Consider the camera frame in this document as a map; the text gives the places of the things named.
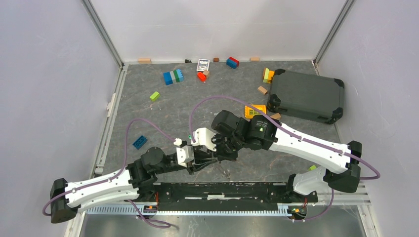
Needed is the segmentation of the perforated metal ring plate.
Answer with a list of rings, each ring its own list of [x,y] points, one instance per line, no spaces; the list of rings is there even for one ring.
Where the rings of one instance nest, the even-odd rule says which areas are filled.
[[[231,181],[231,177],[230,177],[230,172],[227,168],[224,168],[224,166],[221,164],[221,162],[218,163],[220,172],[222,173],[222,175],[230,182]]]

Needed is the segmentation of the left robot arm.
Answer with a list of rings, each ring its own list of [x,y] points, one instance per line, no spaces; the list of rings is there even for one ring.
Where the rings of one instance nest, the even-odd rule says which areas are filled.
[[[50,221],[67,222],[94,206],[115,201],[156,201],[160,194],[155,182],[158,174],[187,170],[190,174],[217,162],[215,147],[186,145],[175,153],[161,148],[148,149],[136,161],[110,174],[78,182],[60,178],[50,192]]]

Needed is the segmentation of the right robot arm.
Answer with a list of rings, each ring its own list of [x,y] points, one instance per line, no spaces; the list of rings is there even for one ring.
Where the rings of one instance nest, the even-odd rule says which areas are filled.
[[[286,197],[299,201],[313,191],[331,188],[354,193],[360,183],[362,144],[351,141],[339,144],[298,132],[275,119],[256,115],[250,120],[223,110],[213,120],[213,142],[219,158],[235,160],[242,148],[270,150],[303,158],[318,168],[289,177]]]

